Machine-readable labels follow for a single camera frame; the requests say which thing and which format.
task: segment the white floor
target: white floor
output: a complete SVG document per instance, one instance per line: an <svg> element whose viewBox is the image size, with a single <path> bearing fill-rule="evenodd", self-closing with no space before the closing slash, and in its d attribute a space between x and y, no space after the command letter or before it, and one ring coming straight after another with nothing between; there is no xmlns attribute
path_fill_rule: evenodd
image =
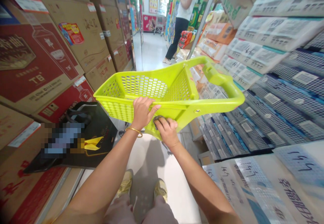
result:
<svg viewBox="0 0 324 224"><path fill-rule="evenodd" d="M142 48L140 44L140 34L137 33L134 36L134 49L138 71L155 70L168 66L162 63L167 52L163 37L158 34L144 33ZM197 155L204 152L204 146L192 142L189 126L185 127L178 134L178 137L188 152L200 164ZM137 223L141 223L146 212L152 207L153 189L158 178L163 179L166 183L168 203L178 222L180 224L201 223L198 205L191 194L182 169L175 157L167 154L161 141L149 134L144 134L143 138L136 140L127 168L134 172L131 203L134 204L134 215ZM92 170L85 171L79 187L91 172Z"/></svg>

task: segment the shopping basket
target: shopping basket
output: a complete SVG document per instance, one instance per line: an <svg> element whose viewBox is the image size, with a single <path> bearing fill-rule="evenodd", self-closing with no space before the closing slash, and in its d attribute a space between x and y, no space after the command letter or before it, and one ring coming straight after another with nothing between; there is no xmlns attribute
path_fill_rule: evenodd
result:
<svg viewBox="0 0 324 224"><path fill-rule="evenodd" d="M203 72L208 81L223 87L228 99L199 100L189 70L198 64L204 64ZM177 131L180 131L198 116L232 111L245 100L232 77L218 73L212 64L209 57L201 56L159 70L116 73L100 86L94 97L111 117L129 123L133 122L133 100L146 96L154 98L151 107L161 105L155 116L176 120ZM153 121L145 127L145 133L161 140Z"/></svg>

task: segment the shoe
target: shoe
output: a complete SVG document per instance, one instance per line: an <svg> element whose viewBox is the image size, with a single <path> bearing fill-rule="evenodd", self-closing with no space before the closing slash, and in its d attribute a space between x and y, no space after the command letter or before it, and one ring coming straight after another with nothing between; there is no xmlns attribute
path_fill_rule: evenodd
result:
<svg viewBox="0 0 324 224"><path fill-rule="evenodd" d="M133 171L127 170L124 174L123 181L117 191L117 198L119 198L123 194L130 194L131 187L132 187L132 179L133 179Z"/></svg>
<svg viewBox="0 0 324 224"><path fill-rule="evenodd" d="M170 60L168 60L167 58L165 58L165 59L163 59L163 61L162 62L164 62L164 63L166 63L166 64L171 64L171 61Z"/></svg>
<svg viewBox="0 0 324 224"><path fill-rule="evenodd" d="M168 202L168 191L165 182L159 178L154 187L154 200L158 195L162 195L165 202Z"/></svg>

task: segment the hand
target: hand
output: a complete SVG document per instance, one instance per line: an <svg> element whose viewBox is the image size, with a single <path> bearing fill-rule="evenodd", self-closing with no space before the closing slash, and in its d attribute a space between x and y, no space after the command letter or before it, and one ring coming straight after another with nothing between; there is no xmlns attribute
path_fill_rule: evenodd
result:
<svg viewBox="0 0 324 224"><path fill-rule="evenodd" d="M155 100L148 97L139 97L134 100L134 120L131 125L132 128L141 131L142 128L148 125L156 111L161 108L161 105L155 105L151 111L149 111L149 106L151 106L153 102L155 102Z"/></svg>
<svg viewBox="0 0 324 224"><path fill-rule="evenodd" d="M178 123L171 118L168 118L167 121L164 118L159 118L159 120L154 121L156 124L163 142L171 148L175 147L177 144L181 144L178 139L178 135L176 129L178 127Z"/></svg>

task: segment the leg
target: leg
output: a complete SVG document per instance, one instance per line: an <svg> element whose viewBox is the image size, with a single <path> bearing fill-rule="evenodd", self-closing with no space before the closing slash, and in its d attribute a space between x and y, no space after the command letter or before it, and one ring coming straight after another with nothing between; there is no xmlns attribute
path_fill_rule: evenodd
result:
<svg viewBox="0 0 324 224"><path fill-rule="evenodd" d="M171 60L173 55L176 53L178 48L178 43L181 37L181 32L187 30L189 21L183 18L175 19L175 28L174 28L174 39L173 43L170 45L168 52L166 53L165 58Z"/></svg>
<svg viewBox="0 0 324 224"><path fill-rule="evenodd" d="M167 201L167 190L163 180L158 180L154 188L154 207L147 213L142 224L178 224Z"/></svg>
<svg viewBox="0 0 324 224"><path fill-rule="evenodd" d="M133 215L133 206L130 204L128 194L123 194L114 200L106 212L106 224L136 224Z"/></svg>
<svg viewBox="0 0 324 224"><path fill-rule="evenodd" d="M104 223L107 224L136 224L133 215L133 206L130 204L129 193L132 186L133 172L125 172L123 181L117 191L114 203L106 212Z"/></svg>

